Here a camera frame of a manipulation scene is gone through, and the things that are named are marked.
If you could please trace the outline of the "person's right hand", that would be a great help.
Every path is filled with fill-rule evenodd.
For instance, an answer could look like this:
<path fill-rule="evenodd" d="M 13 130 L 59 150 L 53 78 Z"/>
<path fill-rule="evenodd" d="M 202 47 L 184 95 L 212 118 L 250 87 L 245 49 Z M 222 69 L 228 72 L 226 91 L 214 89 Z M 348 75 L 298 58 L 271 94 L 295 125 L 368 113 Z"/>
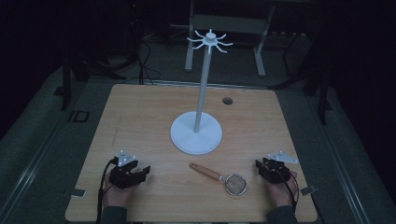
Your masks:
<path fill-rule="evenodd" d="M 291 178 L 286 183 L 272 184 L 265 181 L 265 186 L 268 188 L 269 197 L 274 207 L 292 206 L 298 187 L 295 181 L 297 174 L 293 171 L 290 174 Z"/>

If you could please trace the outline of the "white metal desk frame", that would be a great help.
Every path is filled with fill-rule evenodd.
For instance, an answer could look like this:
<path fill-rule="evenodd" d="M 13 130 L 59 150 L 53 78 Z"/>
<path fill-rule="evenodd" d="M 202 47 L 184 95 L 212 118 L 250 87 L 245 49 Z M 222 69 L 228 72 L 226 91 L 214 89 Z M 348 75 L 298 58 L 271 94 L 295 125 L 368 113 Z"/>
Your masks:
<path fill-rule="evenodd" d="M 197 14 L 195 1 L 190 0 L 189 32 L 190 42 L 187 46 L 187 54 L 184 69 L 192 70 L 194 50 L 197 49 L 195 41 L 191 41 L 198 30 L 213 30 L 224 33 L 259 35 L 260 42 L 253 48 L 253 56 L 259 77 L 266 75 L 262 59 L 262 49 L 269 33 L 269 28 L 274 17 L 276 7 L 270 6 L 265 19 L 241 18 L 220 15 Z"/>

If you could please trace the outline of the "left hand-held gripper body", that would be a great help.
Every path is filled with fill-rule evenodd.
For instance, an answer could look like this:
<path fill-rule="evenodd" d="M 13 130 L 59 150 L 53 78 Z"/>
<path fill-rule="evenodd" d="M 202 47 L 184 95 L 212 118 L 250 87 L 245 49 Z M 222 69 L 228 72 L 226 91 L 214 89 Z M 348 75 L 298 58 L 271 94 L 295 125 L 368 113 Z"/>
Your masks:
<path fill-rule="evenodd" d="M 135 185 L 139 185 L 137 179 L 137 173 L 129 173 L 127 171 L 127 165 L 130 163 L 138 164 L 135 156 L 121 150 L 118 157 L 115 157 L 110 161 L 114 165 L 114 168 L 110 171 L 109 181 L 112 185 L 119 189 L 126 189 Z"/>

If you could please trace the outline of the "wooden handled mesh strainer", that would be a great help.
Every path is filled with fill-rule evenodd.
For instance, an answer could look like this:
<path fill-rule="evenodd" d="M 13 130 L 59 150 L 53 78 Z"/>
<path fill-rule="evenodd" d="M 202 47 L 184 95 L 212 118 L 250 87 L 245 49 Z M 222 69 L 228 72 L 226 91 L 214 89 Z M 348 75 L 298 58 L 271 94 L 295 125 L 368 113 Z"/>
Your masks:
<path fill-rule="evenodd" d="M 194 162 L 191 162 L 189 167 L 202 175 L 223 182 L 226 191 L 233 196 L 242 195 L 247 190 L 247 181 L 239 174 L 222 175 Z"/>

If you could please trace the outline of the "person's left hand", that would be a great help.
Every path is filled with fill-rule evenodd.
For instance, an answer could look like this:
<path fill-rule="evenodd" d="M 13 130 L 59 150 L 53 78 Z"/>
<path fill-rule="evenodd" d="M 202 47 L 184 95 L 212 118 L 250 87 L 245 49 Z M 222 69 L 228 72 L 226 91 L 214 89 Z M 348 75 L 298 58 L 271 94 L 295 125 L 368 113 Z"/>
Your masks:
<path fill-rule="evenodd" d="M 126 188 L 119 189 L 114 187 L 109 181 L 110 174 L 106 174 L 105 176 L 105 191 L 102 196 L 103 207 L 109 206 L 117 206 L 128 208 L 130 201 L 134 195 L 135 190 L 137 189 L 137 185 Z"/>

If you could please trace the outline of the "white hook stand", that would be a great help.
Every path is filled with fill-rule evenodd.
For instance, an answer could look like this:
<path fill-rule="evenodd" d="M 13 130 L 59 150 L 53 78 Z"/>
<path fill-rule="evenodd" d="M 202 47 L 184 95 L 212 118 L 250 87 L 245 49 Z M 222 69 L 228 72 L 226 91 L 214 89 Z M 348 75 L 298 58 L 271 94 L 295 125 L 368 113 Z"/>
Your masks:
<path fill-rule="evenodd" d="M 225 35 L 217 36 L 211 29 L 205 35 L 195 31 L 199 39 L 188 37 L 190 43 L 199 43 L 193 49 L 205 48 L 202 74 L 195 111 L 179 115 L 172 123 L 170 137 L 173 144 L 182 152 L 190 155 L 204 155 L 215 150 L 222 140 L 222 127 L 218 120 L 204 111 L 205 94 L 213 49 L 221 53 L 226 50 L 221 46 L 229 47 L 233 43 L 223 43 Z"/>

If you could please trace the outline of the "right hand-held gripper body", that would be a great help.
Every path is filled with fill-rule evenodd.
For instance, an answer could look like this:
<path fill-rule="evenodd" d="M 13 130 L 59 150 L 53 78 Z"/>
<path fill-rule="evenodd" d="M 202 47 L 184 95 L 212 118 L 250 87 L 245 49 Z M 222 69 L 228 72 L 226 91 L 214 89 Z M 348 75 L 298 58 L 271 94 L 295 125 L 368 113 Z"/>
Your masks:
<path fill-rule="evenodd" d="M 272 184 L 279 184 L 288 181 L 290 179 L 290 169 L 286 166 L 286 164 L 299 163 L 298 159 L 293 158 L 283 151 L 270 153 L 265 158 L 274 160 L 276 162 L 274 166 L 264 166 L 262 164 L 264 166 L 264 175 L 262 177 Z"/>

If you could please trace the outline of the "black metal stand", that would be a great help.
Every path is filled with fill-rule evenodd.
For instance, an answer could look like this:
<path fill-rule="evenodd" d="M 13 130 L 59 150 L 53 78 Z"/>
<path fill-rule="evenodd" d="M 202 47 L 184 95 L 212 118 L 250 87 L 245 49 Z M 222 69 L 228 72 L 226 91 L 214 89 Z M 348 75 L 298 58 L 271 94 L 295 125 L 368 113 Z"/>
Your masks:
<path fill-rule="evenodd" d="M 290 78 L 278 84 L 270 85 L 269 90 L 283 90 L 298 81 L 305 80 L 303 94 L 314 96 L 318 93 L 318 119 L 322 125 L 327 124 L 326 110 L 328 108 L 328 89 L 330 82 L 330 52 L 328 51 L 326 36 L 318 33 L 312 40 L 302 62 L 292 72 Z"/>
<path fill-rule="evenodd" d="M 63 99 L 63 104 L 61 107 L 62 111 L 66 110 L 71 101 L 71 71 L 73 68 L 71 62 L 76 58 L 78 58 L 78 61 L 82 64 L 82 66 L 92 68 L 102 77 L 123 79 L 122 76 L 111 72 L 108 68 L 105 68 L 103 65 L 99 64 L 99 62 L 89 59 L 86 55 L 79 51 L 75 51 L 67 42 L 64 35 L 56 35 L 56 41 L 62 53 L 62 86 L 58 87 L 54 94 L 60 95 Z"/>

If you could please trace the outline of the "black rectangular floor frame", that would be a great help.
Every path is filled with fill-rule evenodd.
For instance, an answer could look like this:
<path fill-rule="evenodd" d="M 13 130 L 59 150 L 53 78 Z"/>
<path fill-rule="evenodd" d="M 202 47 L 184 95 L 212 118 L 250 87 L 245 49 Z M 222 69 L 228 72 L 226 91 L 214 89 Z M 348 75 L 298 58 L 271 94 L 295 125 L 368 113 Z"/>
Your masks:
<path fill-rule="evenodd" d="M 69 117 L 68 122 L 87 122 L 90 116 L 89 111 L 73 110 Z"/>

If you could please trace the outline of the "metal table edge bracket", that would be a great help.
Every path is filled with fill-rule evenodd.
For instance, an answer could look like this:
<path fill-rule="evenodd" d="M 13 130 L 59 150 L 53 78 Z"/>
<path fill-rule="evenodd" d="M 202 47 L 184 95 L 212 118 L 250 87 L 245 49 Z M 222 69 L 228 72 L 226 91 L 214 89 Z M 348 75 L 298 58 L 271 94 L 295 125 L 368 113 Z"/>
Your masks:
<path fill-rule="evenodd" d="M 83 198 L 86 194 L 86 191 L 84 189 L 66 189 L 63 192 L 64 197 L 78 197 L 78 198 Z"/>
<path fill-rule="evenodd" d="M 303 189 L 300 190 L 302 195 L 308 195 L 308 194 L 312 194 L 314 192 L 316 192 L 318 189 L 315 186 L 307 186 Z"/>

